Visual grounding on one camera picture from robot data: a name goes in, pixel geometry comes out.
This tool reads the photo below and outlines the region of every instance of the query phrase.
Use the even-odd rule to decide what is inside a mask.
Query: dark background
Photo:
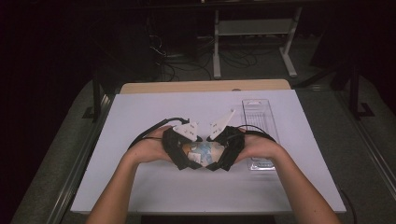
[[[99,76],[107,93],[114,93],[124,82],[151,81],[160,73],[158,59],[149,50],[151,31],[146,18],[152,15],[147,11],[81,10],[89,6],[122,7],[126,3],[107,4],[64,0],[0,2],[1,223],[12,219],[70,105],[93,74]],[[314,5],[304,8],[298,26],[302,36],[324,34],[313,65],[326,68],[352,58],[346,60],[346,66],[357,65],[393,111],[395,11],[388,1]],[[213,11],[200,13],[158,13],[153,27],[164,39],[177,39],[182,47],[177,50],[192,52],[194,38],[212,30],[211,20],[198,15],[210,18]],[[191,24],[197,30],[191,31]],[[189,35],[175,35],[175,30]],[[346,80],[341,78],[339,86]]]

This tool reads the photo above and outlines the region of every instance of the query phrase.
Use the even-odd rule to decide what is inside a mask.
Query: skin
[[[161,138],[168,128],[170,126],[161,127],[148,136]],[[246,135],[245,142],[245,148],[235,162],[250,157],[271,160],[299,223],[341,223],[285,148],[255,135]],[[93,207],[86,223],[125,223],[137,167],[142,162],[156,160],[172,162],[163,150],[161,141],[145,139],[131,147],[122,156],[114,175]]]

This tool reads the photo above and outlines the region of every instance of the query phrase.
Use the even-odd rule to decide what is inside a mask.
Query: gray floor
[[[243,67],[246,60],[254,63],[255,59],[250,56],[244,58],[235,56],[245,56],[245,53],[250,52],[249,49],[234,52],[223,50],[226,59],[220,60],[222,79],[285,78],[290,84],[296,84],[320,71],[316,67],[309,66],[318,43],[317,38],[295,39],[290,57],[296,67],[297,78],[288,76],[277,51],[276,42],[268,43],[272,44],[260,45],[260,49],[254,51],[257,54],[255,55],[257,63],[246,68],[235,67]],[[232,63],[233,66],[230,66],[225,62],[227,59],[228,62],[237,63]],[[205,65],[205,62],[209,62],[205,68],[212,73],[210,54],[205,54],[198,64]],[[199,69],[196,65],[174,63],[173,65],[183,68],[180,70],[174,67],[180,81],[209,80],[206,70]],[[165,69],[166,73],[173,73],[170,67]],[[357,122],[345,109],[347,88],[338,92],[330,90],[331,78],[331,76],[325,77],[306,89],[297,90],[297,94],[334,182],[351,201],[349,204],[343,195],[347,212],[340,214],[339,217],[344,223],[353,223],[352,205],[360,224],[396,223],[395,199],[383,176],[378,172],[365,140],[361,138]],[[48,220],[49,223],[53,222],[53,219],[49,219],[52,208],[57,204],[59,196],[64,193],[63,185],[75,166],[78,153],[83,149],[91,129],[95,126],[91,119],[82,118],[86,108],[92,106],[91,93],[92,84],[88,83],[70,108],[13,223],[46,223]],[[363,118],[358,126],[361,125],[367,130],[377,149],[388,162],[389,168],[395,173],[396,118],[382,103],[375,87],[364,78],[361,79],[360,99],[368,103],[375,117]],[[83,223],[84,220],[85,216],[66,211],[61,223]],[[140,223],[140,217],[129,217],[128,223]],[[276,223],[295,223],[295,220],[292,214],[278,215]]]

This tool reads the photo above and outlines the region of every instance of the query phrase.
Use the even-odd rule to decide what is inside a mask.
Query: clear plastic tray
[[[242,101],[242,106],[242,123],[262,129],[279,143],[270,102],[265,99],[246,99]],[[246,129],[259,131],[251,126],[247,126]],[[272,162],[265,158],[250,158],[247,165],[249,170],[275,170]]]

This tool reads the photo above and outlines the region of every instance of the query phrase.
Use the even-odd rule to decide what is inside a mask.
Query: desk
[[[236,89],[238,83],[241,87],[238,89],[242,91],[230,91]],[[275,91],[274,83],[278,83],[282,90]],[[167,92],[158,93],[161,92],[158,89],[161,84],[164,84],[163,91]],[[188,88],[177,88],[183,85]],[[142,92],[150,91],[151,86],[151,90],[157,93],[136,93],[134,86],[136,91]],[[258,91],[260,86],[262,90],[265,87],[272,90]],[[215,91],[216,87],[224,91]],[[345,212],[297,95],[288,88],[287,82],[282,80],[126,85],[110,109],[71,211],[91,211],[127,147],[138,134],[159,120],[181,117],[197,120],[200,127],[205,127],[231,107],[238,111],[238,102],[242,99],[265,98],[271,104],[280,144],[332,209]],[[240,121],[240,114],[238,116],[236,112],[230,125],[236,126]],[[205,138],[207,132],[202,128],[198,134]],[[233,165],[229,172],[211,172],[205,168],[179,171],[166,161],[141,164],[129,206],[129,212],[141,215],[264,215],[290,211],[276,172],[249,171],[247,161]]]

